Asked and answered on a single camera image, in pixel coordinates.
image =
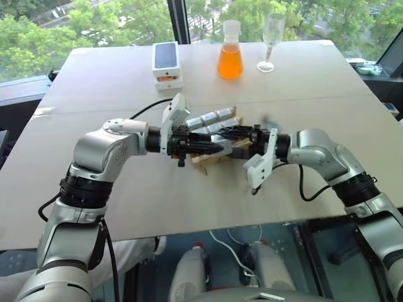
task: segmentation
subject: window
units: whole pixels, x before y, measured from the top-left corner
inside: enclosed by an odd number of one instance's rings
[[[263,39],[268,13],[287,17],[283,40],[332,40],[345,57],[376,61],[403,25],[403,0],[186,0],[192,43],[222,42],[222,23],[241,22],[240,42]]]
[[[1,0],[0,82],[59,69],[77,47],[172,40],[166,0]]]

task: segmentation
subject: wine glass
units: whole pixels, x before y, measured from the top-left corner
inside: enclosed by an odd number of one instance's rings
[[[267,45],[266,58],[258,63],[258,69],[261,72],[271,72],[275,68],[273,63],[269,62],[271,50],[281,41],[284,34],[285,16],[283,14],[269,14],[264,26],[263,40]]]

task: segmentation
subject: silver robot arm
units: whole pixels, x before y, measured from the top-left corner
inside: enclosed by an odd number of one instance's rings
[[[403,216],[389,198],[378,191],[354,155],[333,142],[326,132],[310,129],[278,136],[277,156],[291,164],[316,170],[344,204],[361,239],[383,265],[396,301],[403,301]]]
[[[253,194],[270,176],[275,159],[316,170],[356,223],[361,244],[382,263],[393,297],[403,301],[403,216],[348,149],[319,129],[284,135],[259,125],[238,126],[223,129],[219,135],[251,142],[247,150],[235,148],[230,156],[249,159],[244,168]]]
[[[16,302],[89,302],[88,271],[103,257],[106,202],[123,165],[131,156],[160,152],[178,158],[222,150],[210,136],[181,126],[190,111],[178,94],[164,110],[162,126],[115,119],[85,134],[76,144],[66,177],[60,182],[37,255],[39,269],[24,284]]]

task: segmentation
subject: window frame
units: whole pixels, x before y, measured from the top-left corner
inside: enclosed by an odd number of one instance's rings
[[[383,73],[387,77],[403,76],[403,27],[380,56],[377,64],[382,66]]]
[[[185,0],[167,0],[175,40],[179,44],[190,44],[188,13]]]

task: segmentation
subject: white tabletop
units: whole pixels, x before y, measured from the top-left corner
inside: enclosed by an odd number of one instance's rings
[[[270,74],[256,69],[264,45],[242,44],[244,73],[237,81],[217,75],[219,51],[220,45],[180,46],[182,92],[191,116],[236,105],[245,125],[269,114],[284,133],[322,128],[360,159],[378,179],[379,189],[403,206],[399,125],[332,43],[280,43],[272,53],[275,70]],[[154,89],[151,47],[73,50],[40,103],[41,108],[53,109],[29,122],[0,172],[0,250],[37,246],[45,225],[37,209],[59,190],[80,136],[175,92]],[[160,126],[163,107],[149,110],[141,120]],[[243,163],[211,165],[206,176],[190,162],[178,168],[175,160],[160,154],[132,157],[108,202],[112,237],[123,240],[344,214],[332,190],[303,202],[293,166],[276,170],[252,196]],[[324,184],[306,169],[306,195]]]

